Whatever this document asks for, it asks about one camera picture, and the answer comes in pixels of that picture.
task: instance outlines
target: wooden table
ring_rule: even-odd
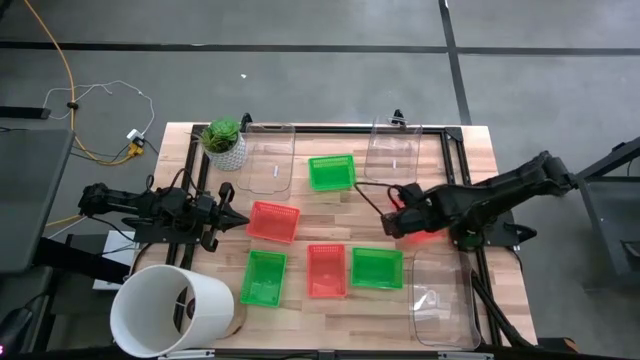
[[[155,170],[155,185],[168,186],[174,174],[184,167],[189,134],[193,123],[169,123]],[[498,173],[489,129],[484,126],[462,127],[466,154],[473,183]],[[291,196],[285,201],[300,208],[301,216],[296,240],[291,245],[252,239],[244,227],[219,236],[215,253],[198,247],[192,270],[224,281],[234,293],[242,286],[250,249],[289,254],[279,308],[248,306],[242,329],[226,339],[215,341],[214,348],[250,349],[340,349],[340,350],[434,350],[411,336],[409,329],[409,269],[413,250],[405,251],[405,286],[402,290],[376,290],[349,286],[345,299],[310,299],[306,287],[306,248],[316,243],[347,245],[347,267],[350,271],[350,248],[353,246],[393,249],[394,239],[384,235],[377,213],[355,190],[314,192],[309,186],[310,157],[353,154],[356,172],[363,179],[368,135],[297,134]],[[456,152],[452,147],[452,156]],[[199,173],[202,156],[198,150],[194,177]],[[457,179],[460,179],[454,158]],[[442,149],[435,136],[423,136],[418,164],[418,183],[423,189],[445,183]],[[236,184],[239,171],[222,172],[209,169],[206,190],[217,193],[223,181]],[[252,200],[236,187],[232,207],[249,215]],[[386,195],[373,194],[391,210]],[[449,240],[440,236],[438,246],[452,249]],[[140,268],[163,264],[167,246],[157,244],[140,259]],[[520,265],[515,256],[504,249],[486,248],[493,293],[509,320],[530,342],[536,342],[531,313]],[[486,311],[479,306],[482,333],[489,338]]]

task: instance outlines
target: green plant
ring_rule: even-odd
[[[198,139],[202,146],[213,153],[223,153],[231,150],[238,141],[240,123],[231,116],[223,116],[212,121]]]

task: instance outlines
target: clear plastic bin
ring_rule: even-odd
[[[428,346],[472,350],[480,344],[468,255],[449,243],[416,252],[411,271],[411,333]]]
[[[286,200],[290,195],[296,130],[291,124],[250,123],[243,135],[249,157],[238,187],[254,199]]]
[[[364,175],[374,181],[406,185],[416,181],[422,125],[406,119],[381,118],[373,121]]]

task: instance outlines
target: gray floor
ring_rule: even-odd
[[[249,45],[445,46],[437,0],[34,0],[60,41]],[[640,47],[640,3],[633,0],[450,0],[458,46]],[[0,39],[46,41],[21,1],[0,21]],[[249,111],[258,121],[370,122],[400,107],[423,124],[460,124],[447,54],[67,51],[77,84],[121,79],[154,100],[148,138],[161,142],[169,121],[210,120]],[[498,166],[509,170],[541,150],[579,171],[640,133],[639,56],[461,55],[474,125],[488,125]],[[0,104],[40,106],[66,87],[57,54],[0,50]],[[85,145],[114,153],[148,105],[128,89],[82,100],[77,131]],[[54,114],[67,98],[53,96]],[[53,128],[68,121],[0,120],[2,126]],[[144,188],[151,155],[122,167],[71,158],[51,219],[76,212],[84,185]],[[632,173],[640,173],[640,165]],[[519,206],[519,223],[539,231],[521,253],[539,336],[567,336],[586,353],[640,357],[640,295],[586,294],[600,271],[597,239],[578,193]],[[77,233],[105,231],[84,222]],[[82,324],[66,321],[86,345]],[[66,343],[73,336],[66,338]]]

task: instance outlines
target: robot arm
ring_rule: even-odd
[[[136,230],[136,242],[200,243],[208,251],[215,251],[217,247],[215,233],[218,230],[225,232],[249,223],[248,218],[229,205],[235,194],[230,183],[220,186],[220,201],[216,203],[213,196],[200,190],[196,190],[195,196],[173,186],[151,191],[152,180],[151,177],[147,190],[140,194],[112,190],[103,183],[87,186],[78,203],[80,214],[88,217],[109,212],[135,215],[122,222]]]
[[[439,185],[425,192],[416,183],[393,188],[404,207],[381,215],[385,234],[401,238],[450,227],[455,240],[474,236],[533,196],[562,196],[577,183],[562,160],[544,151],[515,170],[472,186]]]

